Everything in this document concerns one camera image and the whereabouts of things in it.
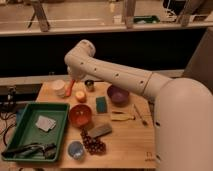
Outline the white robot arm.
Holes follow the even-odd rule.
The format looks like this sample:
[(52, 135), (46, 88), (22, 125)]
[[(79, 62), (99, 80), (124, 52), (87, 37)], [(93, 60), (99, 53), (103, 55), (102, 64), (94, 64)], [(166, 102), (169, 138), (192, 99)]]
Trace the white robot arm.
[(92, 75), (154, 104), (156, 171), (213, 171), (213, 94), (191, 78), (98, 60), (88, 40), (65, 56), (75, 80)]

